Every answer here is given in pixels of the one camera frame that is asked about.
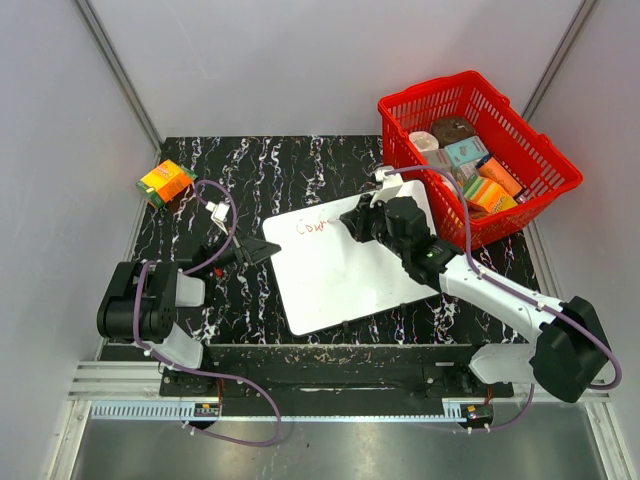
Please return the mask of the white whiteboard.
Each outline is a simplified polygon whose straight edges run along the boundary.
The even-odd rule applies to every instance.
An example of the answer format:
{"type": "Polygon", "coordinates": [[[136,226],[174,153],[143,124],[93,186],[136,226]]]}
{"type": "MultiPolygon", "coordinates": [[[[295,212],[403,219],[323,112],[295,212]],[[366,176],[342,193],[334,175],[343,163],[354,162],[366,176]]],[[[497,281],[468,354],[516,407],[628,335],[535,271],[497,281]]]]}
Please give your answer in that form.
{"type": "Polygon", "coordinates": [[[401,261],[377,241],[359,243],[332,217],[356,207],[358,194],[266,219],[266,241],[286,321],[301,337],[436,296],[410,279],[401,261]]]}

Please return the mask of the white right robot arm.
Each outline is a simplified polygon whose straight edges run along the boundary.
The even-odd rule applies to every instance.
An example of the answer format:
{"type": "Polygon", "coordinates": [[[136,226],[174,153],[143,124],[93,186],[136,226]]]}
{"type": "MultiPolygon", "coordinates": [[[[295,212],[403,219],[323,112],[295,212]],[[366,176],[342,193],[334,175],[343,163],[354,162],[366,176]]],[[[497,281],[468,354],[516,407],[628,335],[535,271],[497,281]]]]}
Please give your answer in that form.
{"type": "Polygon", "coordinates": [[[391,251],[414,282],[476,306],[525,338],[523,344],[485,345],[459,366],[454,380],[463,394],[476,396],[496,383],[535,383],[575,403],[593,388],[611,349],[586,299],[562,301],[487,273],[432,233],[411,197],[382,202],[363,195],[339,220],[355,241],[376,241],[391,251]]]}

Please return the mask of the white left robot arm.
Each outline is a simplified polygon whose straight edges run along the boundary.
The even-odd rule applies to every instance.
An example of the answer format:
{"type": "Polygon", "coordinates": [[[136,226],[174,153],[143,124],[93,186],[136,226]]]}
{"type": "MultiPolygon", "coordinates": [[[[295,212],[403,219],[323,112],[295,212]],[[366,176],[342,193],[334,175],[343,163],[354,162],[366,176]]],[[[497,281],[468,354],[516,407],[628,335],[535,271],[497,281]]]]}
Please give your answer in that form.
{"type": "Polygon", "coordinates": [[[162,356],[170,367],[185,367],[182,384],[199,396],[214,389],[217,373],[203,362],[204,346],[178,325],[178,311],[211,303],[226,267],[253,266],[281,251],[276,243],[240,233],[212,263],[184,273],[209,260],[224,243],[220,238],[199,246],[190,257],[149,267],[140,298],[136,294],[143,264],[118,263],[97,311],[97,330],[103,338],[134,346],[143,343],[145,353],[162,356]]]}

